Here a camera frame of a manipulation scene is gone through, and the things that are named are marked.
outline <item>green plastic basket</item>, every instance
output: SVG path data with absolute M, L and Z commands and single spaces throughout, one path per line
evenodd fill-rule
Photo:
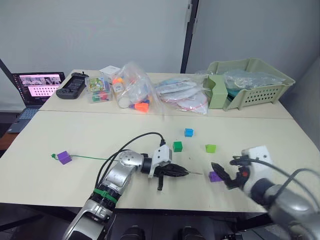
M 291 77 L 285 75 L 274 67 L 258 58 L 248 58 L 236 61 L 215 61 L 208 67 L 208 71 L 214 74 L 221 75 L 227 71 L 241 69 L 247 72 L 264 72 L 275 75 L 279 78 L 285 79 L 282 84 L 261 86 L 253 89 L 242 89 L 233 100 L 228 98 L 225 100 L 223 110 L 238 108 L 241 110 L 243 107 L 264 104 L 276 103 L 282 94 L 292 86 L 296 81 Z
M 226 102 L 228 92 L 222 75 L 210 74 L 203 82 L 203 87 L 210 89 L 204 91 L 209 100 L 209 109 L 222 109 Z

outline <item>green string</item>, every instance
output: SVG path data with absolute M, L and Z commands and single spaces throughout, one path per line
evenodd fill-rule
M 91 156 L 80 156 L 80 155 L 69 155 L 70 157 L 80 157 L 80 158 L 86 158 L 86 159 L 98 159 L 98 160 L 108 160 L 108 158 L 99 158 L 99 157 L 91 157 Z M 52 153 L 51 157 L 54 158 L 55 160 L 59 160 L 57 158 L 57 155 Z

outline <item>lime green cube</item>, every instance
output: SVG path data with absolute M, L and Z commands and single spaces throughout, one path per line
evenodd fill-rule
M 205 151 L 210 154 L 214 154 L 216 152 L 216 145 L 207 144 L 205 145 Z
M 175 141 L 173 143 L 173 151 L 174 152 L 182 152 L 182 142 L 181 141 Z

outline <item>small box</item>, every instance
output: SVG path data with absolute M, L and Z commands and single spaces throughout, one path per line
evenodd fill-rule
M 100 69 L 99 71 L 108 77 L 109 83 L 112 83 L 120 70 L 121 69 L 119 67 L 109 65 L 105 68 Z
M 71 157 L 69 156 L 67 151 L 63 151 L 61 153 L 59 153 L 57 155 L 58 160 L 60 161 L 60 163 L 62 163 L 63 165 L 69 163 L 72 161 Z
M 86 95 L 90 103 L 111 101 L 113 93 L 109 82 L 104 76 L 85 78 Z
M 175 141 L 173 143 L 173 151 L 176 152 L 182 152 L 182 142 L 181 141 Z
M 185 137 L 192 137 L 194 135 L 194 130 L 192 128 L 186 128 L 184 130 Z
M 210 179 L 211 183 L 222 182 L 223 181 L 215 171 L 209 172 L 209 179 Z
M 216 148 L 217 148 L 216 145 L 212 145 L 212 144 L 205 145 L 205 151 L 210 154 L 214 154 L 216 152 Z

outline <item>blue cube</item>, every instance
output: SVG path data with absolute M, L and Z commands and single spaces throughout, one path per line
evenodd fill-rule
M 186 128 L 184 130 L 185 137 L 192 137 L 194 135 L 194 130 L 192 128 Z

